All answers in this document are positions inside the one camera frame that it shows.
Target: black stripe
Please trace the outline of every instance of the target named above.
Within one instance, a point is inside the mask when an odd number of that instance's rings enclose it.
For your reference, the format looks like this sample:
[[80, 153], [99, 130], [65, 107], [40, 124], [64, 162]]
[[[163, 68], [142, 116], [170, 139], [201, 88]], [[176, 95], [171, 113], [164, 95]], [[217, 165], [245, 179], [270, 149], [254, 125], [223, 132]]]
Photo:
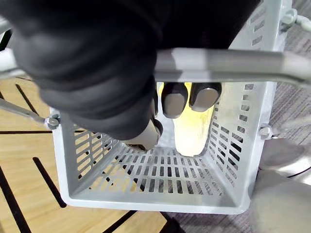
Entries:
[[181, 229], [179, 223], [175, 220], [175, 218], [172, 218], [168, 220], [160, 233], [185, 233], [183, 229]]
[[31, 233], [29, 226], [24, 218], [23, 213], [21, 212], [18, 203], [12, 193], [12, 190], [9, 186], [8, 181], [6, 180], [4, 173], [0, 167], [0, 187], [3, 191], [4, 197], [8, 202], [12, 215], [15, 219], [15, 222], [20, 230], [23, 233]]
[[35, 133], [52, 133], [52, 131], [0, 131], [0, 134], [35, 134]]
[[112, 224], [103, 233], [113, 233], [119, 226], [121, 226], [126, 220], [128, 220], [134, 213], [136, 213], [136, 210], [131, 210], [127, 212], [125, 215], [123, 215], [118, 221]]
[[308, 170], [310, 170], [310, 169], [311, 169], [311, 167], [307, 168], [306, 170], [304, 170], [304, 171], [302, 171], [302, 172], [299, 172], [299, 173], [297, 173], [297, 174], [294, 174], [294, 175], [292, 175], [292, 176], [288, 176], [287, 178], [291, 178], [291, 177], [298, 176], [298, 175], [300, 175], [300, 174], [302, 174], [302, 173], [304, 173], [304, 172], [306, 172], [306, 171], [308, 171]]
[[58, 189], [54, 185], [52, 179], [50, 178], [49, 174], [47, 173], [47, 171], [43, 167], [43, 165], [42, 165], [41, 161], [39, 160], [39, 158], [34, 157], [33, 161], [34, 161], [35, 165], [37, 166], [37, 168], [39, 169], [43, 179], [47, 183], [47, 185], [50, 188], [51, 192], [53, 193], [53, 195], [54, 195], [55, 199], [57, 200], [59, 206], [61, 208], [65, 208], [67, 206], [66, 203], [64, 203], [63, 199], [60, 196], [60, 193], [58, 192]]
[[17, 87], [18, 91], [20, 92], [20, 94], [23, 96], [23, 98], [25, 99], [26, 103], [28, 104], [28, 106], [30, 107], [31, 111], [33, 111], [34, 113], [38, 114], [37, 111], [35, 110], [35, 108], [33, 107], [33, 105], [30, 103], [28, 97], [25, 95], [25, 93], [23, 92], [23, 90], [21, 89], [20, 85], [15, 84], [15, 86]]
[[1, 92], [0, 92], [0, 98], [4, 100], [4, 97]]
[[2, 40], [0, 41], [0, 51], [5, 50], [12, 36], [12, 32], [10, 30], [6, 31], [3, 35]]

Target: finger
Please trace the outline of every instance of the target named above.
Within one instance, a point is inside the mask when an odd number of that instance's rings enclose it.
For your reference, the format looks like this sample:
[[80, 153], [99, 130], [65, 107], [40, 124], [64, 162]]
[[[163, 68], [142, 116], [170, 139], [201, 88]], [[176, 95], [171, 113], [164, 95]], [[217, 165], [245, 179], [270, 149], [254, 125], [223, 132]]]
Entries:
[[161, 95], [163, 115], [178, 118], [187, 103], [188, 91], [183, 83], [165, 83]]
[[205, 112], [216, 103], [221, 92], [220, 83], [193, 83], [189, 106], [196, 112]]

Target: black glove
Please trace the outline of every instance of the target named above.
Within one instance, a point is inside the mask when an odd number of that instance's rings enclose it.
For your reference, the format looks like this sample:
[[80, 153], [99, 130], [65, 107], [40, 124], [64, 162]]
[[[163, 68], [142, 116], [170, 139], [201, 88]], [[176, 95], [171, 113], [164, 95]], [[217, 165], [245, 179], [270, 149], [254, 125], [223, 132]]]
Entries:
[[17, 64], [42, 99], [113, 138], [153, 118], [152, 76], [163, 48], [227, 49], [260, 0], [0, 0]]

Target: metal bolt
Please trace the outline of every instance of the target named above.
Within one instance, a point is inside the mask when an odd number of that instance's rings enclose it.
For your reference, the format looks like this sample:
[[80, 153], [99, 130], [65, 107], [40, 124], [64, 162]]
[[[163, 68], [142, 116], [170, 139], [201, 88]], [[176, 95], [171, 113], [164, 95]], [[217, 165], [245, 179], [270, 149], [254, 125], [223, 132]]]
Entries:
[[285, 23], [287, 25], [291, 25], [295, 23], [295, 21], [296, 21], [296, 17], [290, 14], [287, 14], [282, 18], [282, 23]]
[[53, 117], [48, 117], [44, 121], [46, 127], [50, 130], [55, 130], [59, 125], [59, 121]]

